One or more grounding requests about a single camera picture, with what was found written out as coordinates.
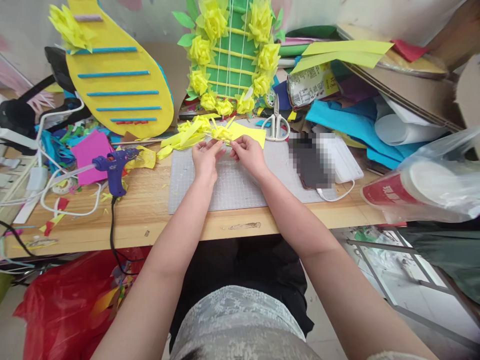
black power cord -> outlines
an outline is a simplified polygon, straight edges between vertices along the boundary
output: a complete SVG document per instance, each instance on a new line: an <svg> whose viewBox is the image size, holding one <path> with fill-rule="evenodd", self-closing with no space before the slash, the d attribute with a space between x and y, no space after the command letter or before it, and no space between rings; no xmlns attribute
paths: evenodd
<svg viewBox="0 0 480 360"><path fill-rule="evenodd" d="M6 227L6 230L3 232L3 235L2 236L5 236L5 234L7 233L7 231L11 231L11 233L13 234L13 236L15 236L15 239L16 241L20 244L20 246L22 247L23 250L25 250L25 252L30 255L30 256L35 256L34 254L32 254L30 252L29 249L27 249L27 247L25 246L25 244L22 242L22 239L20 239L20 236L19 234L17 233L17 231L10 225L10 224L7 224L6 222L3 222L2 220L0 220L0 225Z"/></svg>
<svg viewBox="0 0 480 360"><path fill-rule="evenodd" d="M138 259L138 260L130 260L126 255L122 254L120 251L118 251L115 248L114 244L114 226L115 226L115 216L114 216L114 205L117 202L118 196L114 196L111 199L111 228L110 228L110 249L111 252L113 253L113 256L115 257L116 263L118 264L118 268L120 271L125 274L125 275L138 275L139 272L126 272L124 268L122 267L122 263L119 259L119 255L121 255L125 260L129 261L130 263L136 263L140 261L144 261L144 258Z"/></svg>

gray lace fabric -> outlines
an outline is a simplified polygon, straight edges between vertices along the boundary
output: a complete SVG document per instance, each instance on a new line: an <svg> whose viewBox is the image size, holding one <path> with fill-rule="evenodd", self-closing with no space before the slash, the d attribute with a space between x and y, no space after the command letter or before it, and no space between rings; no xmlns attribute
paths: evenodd
<svg viewBox="0 0 480 360"><path fill-rule="evenodd" d="M321 360L284 304L263 292L235 285L210 293L190 309L170 359L180 360L196 349L200 359L209 360ZM396 354L370 358L424 360Z"/></svg>

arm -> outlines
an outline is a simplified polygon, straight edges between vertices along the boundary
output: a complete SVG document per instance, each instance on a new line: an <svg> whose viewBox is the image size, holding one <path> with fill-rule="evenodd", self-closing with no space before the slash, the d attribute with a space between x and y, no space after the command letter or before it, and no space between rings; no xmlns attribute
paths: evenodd
<svg viewBox="0 0 480 360"><path fill-rule="evenodd" d="M153 245L92 359L149 360L162 356L217 180L215 166L226 151L220 150L221 146L221 141L212 140L193 148L195 180Z"/></svg>
<svg viewBox="0 0 480 360"><path fill-rule="evenodd" d="M347 357L396 351L436 359L327 227L268 169L258 142L243 136L230 144L230 156L258 181L280 233L300 257Z"/></svg>

white wall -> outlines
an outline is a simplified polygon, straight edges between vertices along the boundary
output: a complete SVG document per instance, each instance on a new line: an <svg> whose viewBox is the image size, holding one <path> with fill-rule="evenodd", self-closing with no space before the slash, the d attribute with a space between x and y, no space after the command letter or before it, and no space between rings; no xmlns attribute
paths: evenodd
<svg viewBox="0 0 480 360"><path fill-rule="evenodd" d="M352 23L426 44L464 0L272 0L285 9L284 29ZM62 0L2 0L0 53L33 83L50 74L43 47L61 44L48 21L49 4ZM176 43L185 32L172 11L185 11L185 0L100 0L104 11L139 42Z"/></svg>

hand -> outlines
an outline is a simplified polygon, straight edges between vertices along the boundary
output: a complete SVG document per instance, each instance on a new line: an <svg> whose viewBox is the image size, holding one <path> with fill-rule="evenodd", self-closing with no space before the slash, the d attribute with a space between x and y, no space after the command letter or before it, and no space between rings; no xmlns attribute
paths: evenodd
<svg viewBox="0 0 480 360"><path fill-rule="evenodd" d="M225 154L227 149L223 148L223 141L215 139L208 143L200 141L192 149L191 157L195 165L195 179L214 184L217 181L217 162Z"/></svg>
<svg viewBox="0 0 480 360"><path fill-rule="evenodd" d="M248 135L243 135L234 141L230 141L232 148L230 157L241 164L250 174L259 181L261 177L270 173L264 159L264 150L259 142Z"/></svg>

